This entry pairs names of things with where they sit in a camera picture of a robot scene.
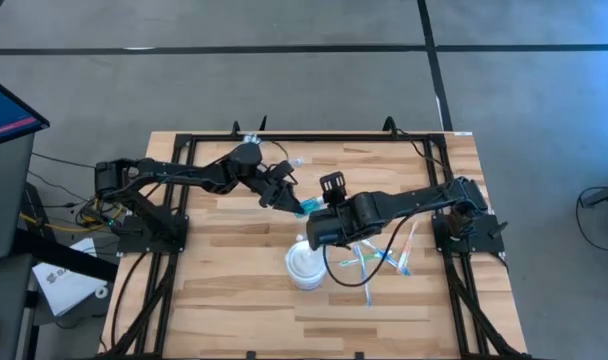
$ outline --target black metal frame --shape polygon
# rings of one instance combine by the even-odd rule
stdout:
[[[262,121],[262,125],[259,131],[266,129],[266,118]],[[266,141],[416,141],[421,142],[424,147],[424,152],[427,157],[432,157],[433,151],[432,146],[436,145],[439,150],[439,158],[445,167],[449,167],[449,158],[446,148],[446,141],[443,134],[439,133],[427,133],[427,134],[401,134],[397,130],[397,126],[391,117],[388,117],[384,123],[383,132],[381,134],[261,134],[261,138]],[[209,141],[242,141],[244,134],[240,133],[240,126],[237,122],[233,123],[232,131],[228,134],[177,134],[173,145],[172,162],[179,163],[180,154],[184,148],[187,148],[187,161],[186,163],[192,165],[195,159],[195,152],[198,142],[209,142]],[[435,169],[435,163],[431,160],[426,160],[427,171],[429,181],[432,186],[438,184],[437,172]],[[452,175],[444,170],[444,179],[450,180]],[[181,214],[185,214],[188,200],[188,186],[182,186],[180,193],[180,203],[178,211]],[[173,196],[174,186],[167,185],[166,192],[164,194],[164,206],[171,206],[171,199]],[[457,336],[457,342],[461,359],[511,359],[511,358],[522,358],[521,354],[515,352],[505,343],[504,339],[495,331],[492,324],[486,318],[484,313],[479,307],[477,299],[477,290],[475,288],[475,278],[473,276],[472,265],[470,262],[470,254],[464,254],[461,256],[460,261],[462,263],[464,282],[460,280],[455,270],[454,257],[448,247],[445,247],[441,251],[444,264],[446,277],[449,283],[449,297],[451,300],[451,307],[453,311],[453,320],[455,325],[455,331]],[[177,268],[177,254],[169,255],[169,265],[167,268],[167,274],[170,272],[172,282],[175,278],[175,271]],[[151,268],[149,270],[149,277],[146,286],[146,297],[144,304],[147,307],[155,306],[151,304],[150,300],[153,298],[153,294],[156,292],[157,278],[159,275],[160,265],[160,254],[154,254],[151,262]],[[135,355],[138,359],[144,359],[148,357],[155,357],[161,359],[161,354],[164,350],[164,342],[166,339],[166,330],[168,326],[168,320],[171,312],[171,299],[173,294],[172,284],[167,287],[163,295],[162,307],[160,316],[158,319],[157,334],[155,337],[155,347],[153,353],[144,353],[144,345],[146,342],[146,325],[144,329],[139,332],[136,345]],[[477,339],[477,346],[479,354],[471,353],[469,351],[466,328],[464,326],[464,316],[460,299],[465,303],[469,311],[471,312],[473,323],[475,325],[475,335]],[[494,356],[489,355],[489,349],[487,345],[487,339],[498,348],[500,355]],[[249,351],[247,353],[247,359],[255,359],[256,353]],[[355,359],[363,359],[363,353],[356,353]]]

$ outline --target computer screen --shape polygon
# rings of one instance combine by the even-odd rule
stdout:
[[[0,143],[48,125],[48,121],[0,85]]]

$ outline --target wooden tabletop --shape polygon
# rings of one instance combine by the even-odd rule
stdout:
[[[169,161],[174,137],[174,132],[154,132],[147,156]],[[473,136],[445,133],[445,137],[455,176],[475,179],[487,196]],[[198,143],[195,164],[208,164],[235,145]],[[376,190],[398,193],[429,185],[425,160],[407,142],[281,145],[291,158],[305,160],[294,173],[300,200],[321,195],[319,178],[337,170],[344,173],[349,195]],[[270,143],[262,145],[262,153],[267,164],[285,157]],[[163,193],[161,187],[151,199],[161,203]],[[458,358],[443,259],[435,249],[430,214],[407,222],[393,245],[397,258],[413,221],[418,222],[409,260],[412,275],[398,275],[384,264],[369,283],[373,306],[367,307],[363,288],[339,286],[328,276],[314,291],[298,290],[288,277],[284,255],[305,224],[293,214],[262,209],[258,200],[242,185],[227,196],[190,190],[190,233],[179,257],[164,357],[241,358],[253,350],[261,358],[351,358],[357,351],[367,358]],[[379,247],[386,246],[395,225],[374,239]],[[358,267],[337,264],[353,258],[350,251],[332,249],[329,254],[337,277],[347,282],[360,279]],[[137,256],[121,260],[115,289],[122,287]],[[526,351],[506,269],[487,254],[473,255],[472,264],[482,309],[510,345]],[[117,338],[141,309],[149,266],[147,255],[128,284]],[[374,266],[375,262],[369,262],[369,270]],[[104,327],[106,343],[116,293]],[[464,314],[469,346],[476,351],[470,314],[467,310]],[[152,319],[147,350],[153,347],[157,313]]]

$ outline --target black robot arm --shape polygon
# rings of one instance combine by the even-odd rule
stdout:
[[[472,231],[470,224],[487,211],[473,180],[460,177],[442,185],[387,194],[362,192],[345,199],[345,181],[337,172],[320,179],[328,208],[313,212],[306,224],[311,249],[323,245],[347,246],[380,234],[393,219],[425,211],[453,208],[453,233]]]
[[[224,195],[242,183],[260,196],[262,207],[304,213],[293,193],[293,183],[285,180],[292,172],[288,161],[264,167],[259,145],[248,142],[204,167],[153,159],[101,162],[95,167],[95,193],[97,199],[122,204],[135,215],[111,226],[123,240],[118,251],[176,252],[183,249],[188,218],[153,204],[140,193],[142,187],[153,183],[189,185]]]

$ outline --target gray floor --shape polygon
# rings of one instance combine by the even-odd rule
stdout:
[[[438,45],[608,43],[608,1],[430,0]],[[6,0],[0,47],[423,43],[416,1]],[[608,253],[574,221],[608,184],[608,52],[439,60],[455,130],[473,131],[533,355],[608,359]],[[424,53],[0,57],[0,81],[52,121],[36,151],[93,163],[144,154],[153,130],[441,128]],[[89,194],[91,174],[34,159]],[[34,179],[44,201],[65,194]],[[53,215],[69,214],[53,211]],[[608,246],[608,205],[582,218]],[[39,359],[89,356],[102,321],[46,328]]]

